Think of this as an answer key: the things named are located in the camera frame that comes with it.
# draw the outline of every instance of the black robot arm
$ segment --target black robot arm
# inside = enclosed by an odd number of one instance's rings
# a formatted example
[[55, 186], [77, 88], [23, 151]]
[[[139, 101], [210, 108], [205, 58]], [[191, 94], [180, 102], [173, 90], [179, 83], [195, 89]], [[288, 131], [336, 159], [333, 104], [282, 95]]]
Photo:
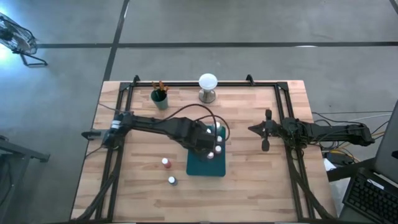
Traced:
[[161, 120], [123, 113], [113, 120], [111, 128], [104, 135], [102, 145], [109, 149], [117, 147], [132, 129], [167, 135], [182, 147], [200, 154], [212, 152], [216, 141], [215, 135], [208, 133], [207, 126], [201, 121], [185, 117]]
[[272, 120], [272, 111], [266, 110], [266, 121], [248, 127], [262, 138], [262, 150], [269, 150], [268, 136], [277, 136], [293, 147], [306, 148], [307, 144], [321, 141], [347, 141], [351, 144], [368, 146], [374, 143], [371, 132], [365, 124], [343, 126], [320, 126], [295, 118], [285, 118], [281, 124]]

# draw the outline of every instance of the keyboard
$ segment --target keyboard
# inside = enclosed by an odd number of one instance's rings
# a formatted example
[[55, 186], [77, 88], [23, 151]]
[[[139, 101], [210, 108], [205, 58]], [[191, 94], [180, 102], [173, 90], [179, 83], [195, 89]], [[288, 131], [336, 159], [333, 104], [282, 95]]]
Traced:
[[376, 223], [398, 224], [398, 189], [364, 168], [351, 178], [343, 203]]

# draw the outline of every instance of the wooden tabletop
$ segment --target wooden tabletop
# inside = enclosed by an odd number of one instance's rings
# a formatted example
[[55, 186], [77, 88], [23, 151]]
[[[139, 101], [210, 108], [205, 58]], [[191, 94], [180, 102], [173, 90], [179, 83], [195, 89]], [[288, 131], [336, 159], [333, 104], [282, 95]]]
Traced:
[[[303, 81], [287, 81], [296, 118], [312, 122], [312, 114]], [[120, 82], [104, 82], [99, 102], [116, 107]], [[165, 118], [179, 108], [200, 103], [199, 87], [174, 87], [168, 92], [169, 109], [159, 111], [150, 100], [152, 87], [134, 88], [134, 114]], [[188, 151], [167, 136], [130, 131], [126, 138], [120, 173], [114, 222], [274, 222], [296, 221], [294, 200], [284, 144], [270, 138], [269, 152], [261, 151], [261, 139], [248, 130], [259, 124], [266, 109], [279, 122], [274, 89], [271, 87], [217, 87], [216, 100], [207, 105], [223, 117], [231, 128], [226, 143], [226, 175], [224, 177], [188, 176], [185, 172]], [[108, 129], [114, 112], [98, 106], [93, 128]], [[179, 113], [194, 119], [207, 115], [200, 107]], [[88, 152], [100, 140], [89, 143]], [[73, 207], [72, 218], [79, 216], [100, 189], [106, 151], [92, 154], [84, 163]], [[172, 167], [165, 169], [163, 157]], [[305, 149], [305, 166], [310, 188], [320, 203], [335, 215], [330, 186], [318, 147]], [[167, 182], [178, 180], [177, 186]], [[301, 201], [305, 211], [303, 193]], [[106, 197], [103, 214], [108, 210]]]

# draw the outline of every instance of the white cap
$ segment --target white cap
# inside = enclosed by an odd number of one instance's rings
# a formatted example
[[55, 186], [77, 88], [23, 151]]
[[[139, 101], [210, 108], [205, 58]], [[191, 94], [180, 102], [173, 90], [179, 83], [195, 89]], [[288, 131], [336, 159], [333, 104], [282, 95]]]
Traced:
[[174, 184], [175, 183], [175, 178], [174, 177], [169, 177], [169, 183]]
[[210, 73], [203, 74], [199, 78], [199, 85], [204, 90], [212, 90], [216, 88], [217, 83], [217, 78]]
[[216, 146], [215, 151], [216, 151], [216, 153], [220, 153], [221, 152], [221, 146]]
[[214, 157], [214, 153], [213, 152], [209, 152], [209, 154], [207, 154], [207, 158], [208, 159], [212, 159]]

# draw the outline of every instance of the gray floor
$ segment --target gray floor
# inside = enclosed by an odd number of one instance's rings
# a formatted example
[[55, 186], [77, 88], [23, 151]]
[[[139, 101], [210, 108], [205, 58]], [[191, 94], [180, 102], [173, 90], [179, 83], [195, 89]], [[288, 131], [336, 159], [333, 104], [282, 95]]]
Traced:
[[[5, 0], [0, 12], [42, 44], [112, 43], [123, 1]], [[397, 22], [388, 0], [131, 0], [120, 43], [398, 41]], [[0, 47], [0, 134], [51, 153], [32, 161], [9, 223], [68, 220], [109, 53], [39, 49], [49, 66], [27, 68]], [[301, 79], [313, 111], [347, 120], [393, 109], [397, 62], [397, 47], [118, 49], [110, 80]], [[363, 122], [373, 130], [388, 118]], [[378, 142], [349, 149], [367, 159]]]

